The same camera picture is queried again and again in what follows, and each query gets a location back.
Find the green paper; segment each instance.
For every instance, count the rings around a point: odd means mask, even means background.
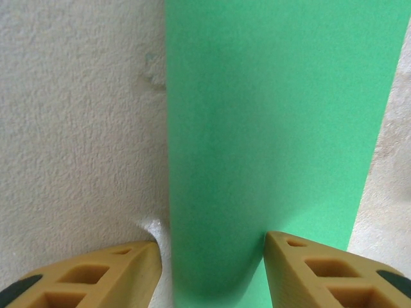
[[[346,249],[409,0],[167,0],[176,308],[271,307],[267,230]]]

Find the rectangular hole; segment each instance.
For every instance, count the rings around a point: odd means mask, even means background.
[[[307,246],[306,244],[296,241],[295,239],[287,239],[287,244],[293,247],[306,247]]]
[[[318,277],[359,277],[353,268],[338,259],[309,258],[305,263]]]
[[[96,284],[109,270],[104,265],[80,265],[68,271],[58,282]]]
[[[85,294],[48,292],[41,295],[28,308],[76,308]]]
[[[131,251],[131,248],[125,248],[123,250],[120,250],[118,252],[113,252],[114,255],[125,255]]]
[[[328,287],[344,308],[395,308],[396,306],[372,287]]]

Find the yellow plastic part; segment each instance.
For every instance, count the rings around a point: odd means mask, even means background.
[[[161,270],[156,243],[110,247],[32,271],[43,277],[7,308],[146,308]]]
[[[410,299],[376,271],[385,264],[282,232],[265,240],[265,268],[275,308],[404,308]]]

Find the green sheet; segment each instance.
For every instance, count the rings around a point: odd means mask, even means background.
[[[409,0],[166,0],[175,307],[271,307],[267,230],[346,249]]]

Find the curved green surface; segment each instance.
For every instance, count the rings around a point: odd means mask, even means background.
[[[271,307],[267,230],[346,248],[410,12],[166,0],[175,307]]]

